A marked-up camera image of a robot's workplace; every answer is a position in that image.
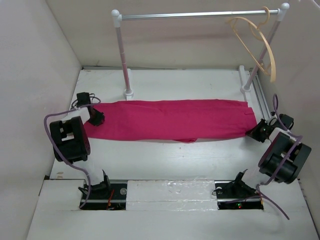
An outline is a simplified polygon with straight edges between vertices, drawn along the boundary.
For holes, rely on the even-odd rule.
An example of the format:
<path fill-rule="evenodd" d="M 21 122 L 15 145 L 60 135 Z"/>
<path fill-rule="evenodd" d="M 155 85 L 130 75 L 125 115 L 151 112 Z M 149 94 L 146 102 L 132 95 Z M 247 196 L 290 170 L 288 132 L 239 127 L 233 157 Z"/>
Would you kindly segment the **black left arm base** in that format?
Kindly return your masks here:
<path fill-rule="evenodd" d="M 87 211 L 122 211 L 127 203 L 126 182 L 111 183 L 110 189 L 91 190 L 87 202 L 81 210 Z"/>

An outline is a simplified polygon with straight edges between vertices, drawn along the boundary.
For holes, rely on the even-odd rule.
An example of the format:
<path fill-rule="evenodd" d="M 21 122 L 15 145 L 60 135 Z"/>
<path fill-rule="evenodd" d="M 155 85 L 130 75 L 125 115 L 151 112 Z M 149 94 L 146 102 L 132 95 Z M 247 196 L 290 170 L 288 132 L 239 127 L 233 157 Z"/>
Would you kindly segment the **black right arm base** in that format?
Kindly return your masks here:
<path fill-rule="evenodd" d="M 246 171 L 234 180 L 214 181 L 211 195 L 216 197 L 218 210 L 264 210 L 260 195 L 243 181 Z"/>

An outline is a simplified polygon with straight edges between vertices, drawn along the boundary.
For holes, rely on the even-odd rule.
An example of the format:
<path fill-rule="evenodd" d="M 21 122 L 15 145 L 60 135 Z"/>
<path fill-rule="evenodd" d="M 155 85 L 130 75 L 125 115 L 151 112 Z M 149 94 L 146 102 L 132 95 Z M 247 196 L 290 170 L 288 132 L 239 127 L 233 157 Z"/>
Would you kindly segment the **pink trousers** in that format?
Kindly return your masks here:
<path fill-rule="evenodd" d="M 226 140 L 244 137 L 257 125 L 247 102 L 224 99 L 117 101 L 100 103 L 100 126 L 85 123 L 89 138 L 140 141 L 198 139 Z"/>

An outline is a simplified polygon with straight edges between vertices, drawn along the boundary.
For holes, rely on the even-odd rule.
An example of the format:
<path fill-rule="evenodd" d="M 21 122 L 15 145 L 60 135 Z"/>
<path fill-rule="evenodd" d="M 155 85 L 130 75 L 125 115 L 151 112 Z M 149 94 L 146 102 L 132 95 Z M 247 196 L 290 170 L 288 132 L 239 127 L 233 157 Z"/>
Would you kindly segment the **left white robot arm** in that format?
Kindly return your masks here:
<path fill-rule="evenodd" d="M 104 114 L 94 108 L 94 100 L 100 99 L 93 93 L 77 93 L 76 100 L 71 104 L 71 110 L 65 113 L 66 116 L 46 124 L 45 127 L 50 134 L 50 141 L 54 143 L 55 159 L 87 177 L 88 183 L 79 188 L 82 194 L 84 196 L 89 194 L 93 199 L 104 199 L 112 193 L 112 186 L 105 171 L 102 171 L 102 181 L 90 173 L 90 170 L 93 170 L 93 167 L 88 165 L 91 146 L 89 132 L 84 126 L 88 123 L 90 127 L 99 127 L 105 121 Z"/>

